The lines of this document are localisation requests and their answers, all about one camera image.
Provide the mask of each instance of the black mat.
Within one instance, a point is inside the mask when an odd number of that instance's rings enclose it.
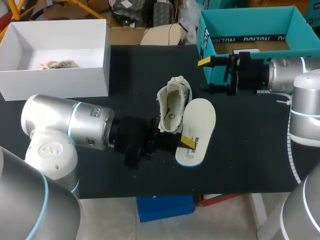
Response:
[[[113,108],[119,117],[149,119],[159,114],[157,91],[171,77],[183,75],[195,98],[215,107],[217,120],[203,163],[180,166],[173,155],[158,151],[138,170],[124,167],[123,156],[77,148],[81,198],[290,192],[297,185],[287,153],[290,107],[275,94],[240,92],[210,95],[195,46],[113,46],[110,96],[80,101]],[[0,146],[24,158],[29,145],[20,124],[24,101],[0,100]],[[320,149],[292,144],[301,179],[319,162]]]

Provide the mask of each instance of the cardboard box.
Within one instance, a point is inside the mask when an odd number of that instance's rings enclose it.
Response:
[[[101,13],[111,8],[109,0],[88,0],[88,6],[97,13]]]
[[[85,6],[88,6],[87,0],[79,0]],[[71,1],[65,1],[61,4],[53,4],[43,9],[43,15],[46,19],[77,19],[84,18],[89,13],[77,6]]]
[[[110,43],[111,45],[140,45],[144,33],[144,28],[112,27]]]
[[[196,45],[202,59],[239,49],[258,49],[251,57],[265,61],[320,56],[320,40],[294,6],[204,10]],[[225,66],[203,69],[208,83],[230,84],[230,76],[223,82]]]
[[[108,96],[109,34],[104,19],[12,22],[0,45],[0,93],[6,101]],[[40,68],[62,60],[80,68]]]

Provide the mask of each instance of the blue box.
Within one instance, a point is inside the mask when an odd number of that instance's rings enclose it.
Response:
[[[136,206],[140,222],[191,214],[195,209],[195,201],[191,195],[137,197]]]
[[[306,22],[312,27],[316,28],[320,26],[320,1],[310,0],[304,13]]]
[[[214,47],[216,43],[230,45],[268,41],[285,43],[288,48],[252,52],[253,59],[265,59],[267,62],[270,58],[320,56],[320,40],[295,6],[201,11],[196,43],[201,59],[229,55],[218,54]],[[208,83],[230,84],[230,75],[224,82],[225,66],[203,69]]]
[[[231,9],[237,7],[236,0],[196,0],[198,4],[207,9]]]

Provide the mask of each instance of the floor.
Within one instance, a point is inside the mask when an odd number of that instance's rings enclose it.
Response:
[[[269,214],[280,193],[264,194]],[[257,230],[247,195],[203,207],[192,214],[140,223],[136,198],[81,200],[84,240],[256,240]],[[279,232],[274,240],[282,240]]]

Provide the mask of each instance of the shoe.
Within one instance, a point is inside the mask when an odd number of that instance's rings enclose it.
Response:
[[[172,77],[157,93],[160,105],[160,130],[174,133],[181,125],[186,105],[192,100],[192,91],[183,76]]]

